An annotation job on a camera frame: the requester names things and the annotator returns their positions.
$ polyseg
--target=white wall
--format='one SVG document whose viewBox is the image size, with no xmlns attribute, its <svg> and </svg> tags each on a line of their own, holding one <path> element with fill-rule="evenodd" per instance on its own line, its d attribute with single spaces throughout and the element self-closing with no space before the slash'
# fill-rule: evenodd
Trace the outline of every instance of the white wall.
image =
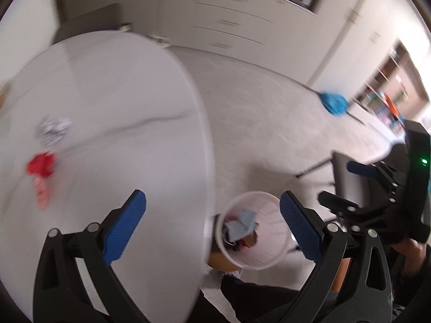
<svg viewBox="0 0 431 323">
<path fill-rule="evenodd" d="M 316 69 L 324 61 L 348 21 L 358 0 L 320 0 L 316 17 L 290 69 L 296 81 L 309 85 Z"/>
<path fill-rule="evenodd" d="M 55 0 L 14 0 L 0 21 L 0 88 L 50 46 L 58 28 Z"/>
<path fill-rule="evenodd" d="M 428 29 L 411 0 L 365 0 L 337 51 L 308 85 L 316 91 L 337 92 L 350 99 L 364 89 L 388 57 L 397 39 L 406 46 L 419 69 L 430 49 Z M 374 42 L 372 37 L 380 38 Z"/>
</svg>

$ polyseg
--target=metal screw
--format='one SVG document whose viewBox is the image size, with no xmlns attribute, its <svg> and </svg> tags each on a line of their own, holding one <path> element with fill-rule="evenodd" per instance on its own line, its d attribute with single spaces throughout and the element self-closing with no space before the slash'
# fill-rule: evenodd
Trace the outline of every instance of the metal screw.
<svg viewBox="0 0 431 323">
<path fill-rule="evenodd" d="M 338 226 L 335 223 L 328 223 L 326 228 L 331 232 L 337 232 Z"/>
<path fill-rule="evenodd" d="M 53 228 L 48 232 L 48 237 L 50 238 L 54 238 L 55 236 L 57 236 L 58 234 L 58 229 L 57 228 Z"/>
<path fill-rule="evenodd" d="M 376 238 L 377 232 L 375 230 L 368 230 L 368 235 L 372 238 Z"/>
<path fill-rule="evenodd" d="M 99 226 L 100 225 L 97 222 L 90 223 L 87 226 L 87 231 L 88 232 L 96 232 L 99 229 Z"/>
</svg>

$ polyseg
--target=light switch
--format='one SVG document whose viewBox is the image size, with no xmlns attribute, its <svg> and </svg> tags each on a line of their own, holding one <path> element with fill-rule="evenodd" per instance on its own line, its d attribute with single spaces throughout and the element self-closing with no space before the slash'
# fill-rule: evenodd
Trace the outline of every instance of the light switch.
<svg viewBox="0 0 431 323">
<path fill-rule="evenodd" d="M 354 24 L 358 24 L 359 18 L 361 18 L 361 16 L 358 14 L 358 12 L 352 10 L 352 12 L 350 13 L 349 20 L 351 20 Z"/>
<path fill-rule="evenodd" d="M 381 35 L 379 33 L 373 32 L 370 39 L 373 44 L 377 44 L 380 38 L 381 38 Z"/>
</svg>

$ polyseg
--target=white round table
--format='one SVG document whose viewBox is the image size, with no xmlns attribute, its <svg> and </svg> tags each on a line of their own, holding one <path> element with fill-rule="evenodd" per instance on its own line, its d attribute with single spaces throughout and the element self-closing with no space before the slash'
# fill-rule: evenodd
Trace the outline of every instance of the white round table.
<svg viewBox="0 0 431 323">
<path fill-rule="evenodd" d="M 36 127 L 47 115 L 72 125 L 51 148 L 52 194 L 40 211 L 25 165 L 46 150 Z M 187 319 L 210 247 L 213 150 L 200 95 L 169 51 L 133 33 L 101 31 L 32 60 L 0 110 L 0 186 L 0 278 L 30 319 L 49 229 L 80 232 L 135 189 L 146 193 L 147 211 L 113 270 L 152 323 Z"/>
</svg>

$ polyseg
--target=person's leg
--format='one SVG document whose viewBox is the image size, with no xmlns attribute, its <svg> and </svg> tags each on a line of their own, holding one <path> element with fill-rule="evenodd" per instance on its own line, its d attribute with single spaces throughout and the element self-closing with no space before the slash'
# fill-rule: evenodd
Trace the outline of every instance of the person's leg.
<svg viewBox="0 0 431 323">
<path fill-rule="evenodd" d="M 186 323 L 229 323 L 219 310 L 209 302 L 202 291 Z"/>
<path fill-rule="evenodd" d="M 241 323 L 248 323 L 273 309 L 291 302 L 298 291 L 244 283 L 232 276 L 224 276 L 221 292 L 230 302 Z"/>
</svg>

